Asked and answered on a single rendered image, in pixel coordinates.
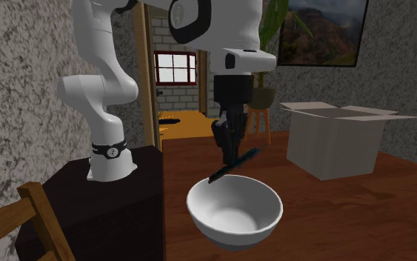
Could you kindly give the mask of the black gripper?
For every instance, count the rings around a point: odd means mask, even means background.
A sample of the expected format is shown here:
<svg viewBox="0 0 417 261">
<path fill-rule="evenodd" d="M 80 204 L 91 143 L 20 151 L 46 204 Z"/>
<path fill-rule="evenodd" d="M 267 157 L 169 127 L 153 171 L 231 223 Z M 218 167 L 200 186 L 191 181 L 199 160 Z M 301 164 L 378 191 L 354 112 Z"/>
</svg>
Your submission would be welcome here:
<svg viewBox="0 0 417 261">
<path fill-rule="evenodd" d="M 219 103 L 220 115 L 226 114 L 226 122 L 214 120 L 211 125 L 214 139 L 223 154 L 223 163 L 234 165 L 238 159 L 238 145 L 244 138 L 248 114 L 244 113 L 244 104 L 253 98 L 253 75 L 215 75 L 214 101 Z M 236 122 L 236 136 L 229 122 Z"/>
</svg>

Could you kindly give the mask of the dark blue pen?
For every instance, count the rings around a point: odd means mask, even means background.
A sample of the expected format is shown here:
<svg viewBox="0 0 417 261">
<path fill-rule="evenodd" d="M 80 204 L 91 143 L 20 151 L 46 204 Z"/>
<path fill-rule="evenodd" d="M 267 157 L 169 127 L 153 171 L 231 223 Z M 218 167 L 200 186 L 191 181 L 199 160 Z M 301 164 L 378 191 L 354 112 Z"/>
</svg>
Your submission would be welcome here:
<svg viewBox="0 0 417 261">
<path fill-rule="evenodd" d="M 226 175 L 229 171 L 231 171 L 234 168 L 240 168 L 245 162 L 254 158 L 257 154 L 262 152 L 266 147 L 267 145 L 264 145 L 260 148 L 250 149 L 248 152 L 246 152 L 245 154 L 240 156 L 238 159 L 236 159 L 232 165 L 226 165 L 220 168 L 219 170 L 217 170 L 215 173 L 213 173 L 209 177 L 208 183 L 211 184 L 212 182 L 215 182 L 216 180 L 222 178 L 224 175 Z"/>
</svg>

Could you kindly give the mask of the wooden stool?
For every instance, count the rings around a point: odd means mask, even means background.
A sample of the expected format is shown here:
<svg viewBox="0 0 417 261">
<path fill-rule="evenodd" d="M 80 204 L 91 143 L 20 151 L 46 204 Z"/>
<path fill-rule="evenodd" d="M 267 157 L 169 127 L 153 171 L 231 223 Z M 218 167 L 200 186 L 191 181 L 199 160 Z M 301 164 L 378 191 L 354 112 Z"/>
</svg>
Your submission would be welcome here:
<svg viewBox="0 0 417 261">
<path fill-rule="evenodd" d="M 255 134 L 259 137 L 259 129 L 260 129 L 260 118 L 261 114 L 264 116 L 264 127 L 266 133 L 266 140 L 267 144 L 271 144 L 271 135 L 270 135 L 270 117 L 269 117 L 269 109 L 253 109 L 250 106 L 247 107 L 248 109 L 248 119 L 247 119 L 247 129 L 251 126 L 253 119 L 256 120 L 255 123 Z"/>
</svg>

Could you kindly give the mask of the green plant in dark pot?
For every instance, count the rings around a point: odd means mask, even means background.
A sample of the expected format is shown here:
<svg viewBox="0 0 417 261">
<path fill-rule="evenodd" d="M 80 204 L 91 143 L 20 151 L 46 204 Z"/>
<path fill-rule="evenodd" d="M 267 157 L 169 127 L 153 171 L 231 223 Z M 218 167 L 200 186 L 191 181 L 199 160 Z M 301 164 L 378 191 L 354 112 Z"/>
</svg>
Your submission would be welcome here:
<svg viewBox="0 0 417 261">
<path fill-rule="evenodd" d="M 281 26 L 287 18 L 289 11 L 289 0 L 270 0 L 263 13 L 259 28 L 260 50 L 272 54 L 282 33 Z M 274 87 L 265 87 L 264 78 L 268 72 L 254 74 L 258 84 L 253 88 L 253 99 L 249 106 L 255 110 L 268 109 L 276 96 Z"/>
</svg>

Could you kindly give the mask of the white bowl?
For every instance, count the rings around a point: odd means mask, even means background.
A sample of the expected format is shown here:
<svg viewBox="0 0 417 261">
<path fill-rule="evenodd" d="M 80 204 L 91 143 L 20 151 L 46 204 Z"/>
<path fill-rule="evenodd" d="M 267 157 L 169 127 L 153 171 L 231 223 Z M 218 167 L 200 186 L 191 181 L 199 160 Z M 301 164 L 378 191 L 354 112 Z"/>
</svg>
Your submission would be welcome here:
<svg viewBox="0 0 417 261">
<path fill-rule="evenodd" d="M 187 210 L 213 244 L 243 251 L 271 234 L 281 219 L 283 204 L 267 184 L 227 174 L 214 182 L 197 182 L 187 194 Z"/>
</svg>

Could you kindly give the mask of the red framed window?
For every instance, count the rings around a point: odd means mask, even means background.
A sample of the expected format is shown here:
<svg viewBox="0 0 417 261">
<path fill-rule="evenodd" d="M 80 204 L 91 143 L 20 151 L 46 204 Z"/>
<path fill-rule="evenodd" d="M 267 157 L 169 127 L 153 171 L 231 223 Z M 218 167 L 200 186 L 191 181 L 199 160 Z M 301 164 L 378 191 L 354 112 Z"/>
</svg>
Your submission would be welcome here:
<svg viewBox="0 0 417 261">
<path fill-rule="evenodd" d="M 197 84 L 197 55 L 194 52 L 155 51 L 154 66 L 157 85 Z"/>
</svg>

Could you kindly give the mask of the open cardboard box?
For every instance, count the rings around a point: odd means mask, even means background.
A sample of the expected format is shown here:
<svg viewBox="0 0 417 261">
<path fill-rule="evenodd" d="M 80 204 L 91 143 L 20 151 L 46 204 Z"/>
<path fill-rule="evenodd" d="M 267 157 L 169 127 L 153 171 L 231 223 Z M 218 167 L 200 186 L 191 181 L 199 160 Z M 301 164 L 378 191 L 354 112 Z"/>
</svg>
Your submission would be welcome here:
<svg viewBox="0 0 417 261">
<path fill-rule="evenodd" d="M 291 112 L 287 159 L 320 180 L 371 174 L 396 111 L 325 102 L 282 102 Z"/>
</svg>

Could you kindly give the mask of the dark robot stand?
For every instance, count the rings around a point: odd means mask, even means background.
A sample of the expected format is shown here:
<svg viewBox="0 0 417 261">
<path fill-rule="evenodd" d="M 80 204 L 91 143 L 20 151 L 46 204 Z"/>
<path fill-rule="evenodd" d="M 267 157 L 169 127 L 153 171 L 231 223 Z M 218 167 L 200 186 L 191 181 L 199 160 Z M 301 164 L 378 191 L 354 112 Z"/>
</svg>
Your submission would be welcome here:
<svg viewBox="0 0 417 261">
<path fill-rule="evenodd" d="M 43 184 L 76 261 L 166 261 L 162 153 L 132 155 L 137 169 L 114 182 L 87 180 L 89 161 L 78 159 Z"/>
</svg>

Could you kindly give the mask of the wooden chair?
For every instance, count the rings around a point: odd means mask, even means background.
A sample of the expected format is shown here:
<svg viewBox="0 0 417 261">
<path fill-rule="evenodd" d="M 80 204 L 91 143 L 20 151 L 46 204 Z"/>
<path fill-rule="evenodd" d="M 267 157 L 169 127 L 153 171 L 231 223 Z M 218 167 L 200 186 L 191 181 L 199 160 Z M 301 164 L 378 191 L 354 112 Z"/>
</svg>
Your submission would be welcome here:
<svg viewBox="0 0 417 261">
<path fill-rule="evenodd" d="M 45 249 L 37 261 L 76 261 L 39 182 L 27 182 L 17 188 L 21 199 L 0 208 L 0 239 L 30 220 Z"/>
</svg>

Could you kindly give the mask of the wooden door frame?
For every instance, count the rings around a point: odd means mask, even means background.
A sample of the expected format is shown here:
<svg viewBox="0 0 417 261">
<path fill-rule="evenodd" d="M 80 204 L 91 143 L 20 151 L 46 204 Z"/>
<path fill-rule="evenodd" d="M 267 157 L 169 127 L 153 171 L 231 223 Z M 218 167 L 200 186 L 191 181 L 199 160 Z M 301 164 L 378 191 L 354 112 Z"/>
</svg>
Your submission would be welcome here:
<svg viewBox="0 0 417 261">
<path fill-rule="evenodd" d="M 161 150 L 150 7 L 138 2 L 132 9 L 132 13 L 139 69 L 139 97 L 143 117 L 144 143 Z"/>
</svg>

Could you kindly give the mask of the framed landscape wall picture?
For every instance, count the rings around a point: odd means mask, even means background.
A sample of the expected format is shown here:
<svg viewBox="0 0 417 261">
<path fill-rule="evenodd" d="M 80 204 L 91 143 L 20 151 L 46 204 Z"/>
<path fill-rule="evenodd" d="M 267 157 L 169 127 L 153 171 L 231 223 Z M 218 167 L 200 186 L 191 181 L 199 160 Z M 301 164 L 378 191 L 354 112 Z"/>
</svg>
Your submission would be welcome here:
<svg viewBox="0 0 417 261">
<path fill-rule="evenodd" d="M 289 0 L 279 66 L 355 67 L 369 0 Z"/>
</svg>

